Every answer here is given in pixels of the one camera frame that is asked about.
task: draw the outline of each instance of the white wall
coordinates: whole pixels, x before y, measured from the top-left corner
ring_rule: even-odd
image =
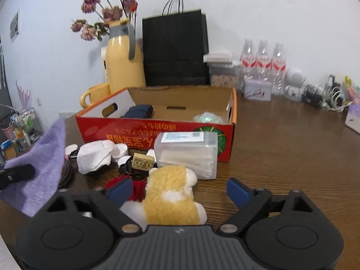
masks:
[[[167,0],[138,0],[138,21],[158,15]],[[33,105],[49,128],[59,112],[80,109],[79,97],[103,81],[100,43],[85,42],[70,30],[71,19],[96,15],[80,11],[82,0],[7,0],[0,12],[0,35],[11,99],[20,107],[15,80],[33,94]],[[359,0],[184,0],[185,9],[207,15],[211,51],[240,54],[245,37],[282,42],[288,66],[309,82],[324,84],[328,74],[347,74],[360,84]],[[20,9],[20,35],[8,32]],[[141,37],[141,23],[137,25]],[[35,105],[39,97],[42,106]]]
[[[4,6],[5,1],[6,1],[6,0],[0,0],[0,11],[1,11],[2,7]]]

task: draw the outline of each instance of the black paper bag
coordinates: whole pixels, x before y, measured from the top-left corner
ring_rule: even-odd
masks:
[[[169,0],[169,10],[173,0]],[[206,16],[201,10],[143,19],[143,52],[146,84],[209,84]]]
[[[202,60],[206,17],[199,10],[143,19],[143,47],[145,63]]]

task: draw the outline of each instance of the small box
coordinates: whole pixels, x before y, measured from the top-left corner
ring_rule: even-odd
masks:
[[[345,126],[353,129],[355,132],[360,134],[360,106],[352,104],[349,106]]]
[[[151,119],[122,116],[135,105],[150,104]],[[225,124],[199,123],[194,116],[212,112]],[[218,161],[230,161],[237,118],[235,88],[156,86],[125,88],[76,114],[84,142],[112,140],[129,148],[154,148],[162,132],[217,132]]]
[[[271,101],[272,82],[261,79],[245,79],[243,95],[246,99]]]

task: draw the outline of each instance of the box handle hole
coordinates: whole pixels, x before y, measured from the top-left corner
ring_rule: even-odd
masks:
[[[168,110],[186,110],[185,106],[167,106],[166,109]]]
[[[110,116],[111,114],[113,114],[116,111],[117,111],[117,104],[113,103],[113,104],[109,105],[108,107],[104,108],[101,113],[104,118],[107,118],[108,116]]]

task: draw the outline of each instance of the yellow mug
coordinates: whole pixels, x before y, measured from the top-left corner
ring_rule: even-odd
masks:
[[[85,99],[87,96],[89,96],[90,98],[90,103],[94,104],[97,103],[98,101],[101,101],[102,99],[104,99],[105,97],[109,96],[110,93],[110,86],[108,83],[102,83],[102,84],[98,84],[98,85],[94,85],[92,87],[90,87],[87,92],[85,92],[81,97],[80,97],[80,105],[85,109],[88,106],[90,106],[89,104],[87,104],[85,102]]]

